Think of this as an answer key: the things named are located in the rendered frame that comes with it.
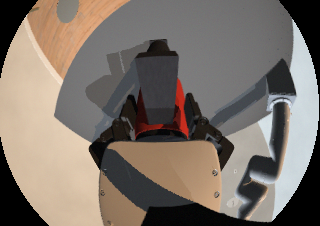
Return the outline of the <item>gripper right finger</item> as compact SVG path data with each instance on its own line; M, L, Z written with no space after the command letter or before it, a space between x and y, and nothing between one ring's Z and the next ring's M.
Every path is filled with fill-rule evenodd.
M220 170L222 171L234 151L234 145L226 137L223 137L218 129L210 125L206 117L202 117L198 103L195 102L192 93L186 94L184 113L187 128L192 132L190 139L202 139L212 142L217 150Z

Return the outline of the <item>red kettle with black lid and handle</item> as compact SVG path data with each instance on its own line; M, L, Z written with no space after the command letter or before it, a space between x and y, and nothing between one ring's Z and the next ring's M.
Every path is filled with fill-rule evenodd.
M135 63L140 83L135 140L188 140L176 51L170 51L167 39L150 40L147 52L139 53Z

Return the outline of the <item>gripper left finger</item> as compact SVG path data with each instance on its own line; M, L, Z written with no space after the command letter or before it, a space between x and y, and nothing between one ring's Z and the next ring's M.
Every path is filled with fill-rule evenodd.
M117 140L132 140L129 133L133 132L138 112L134 95L128 95L123 107L119 118L113 120L112 126L102 132L100 138L89 146L89 152L99 170L105 148L109 143Z

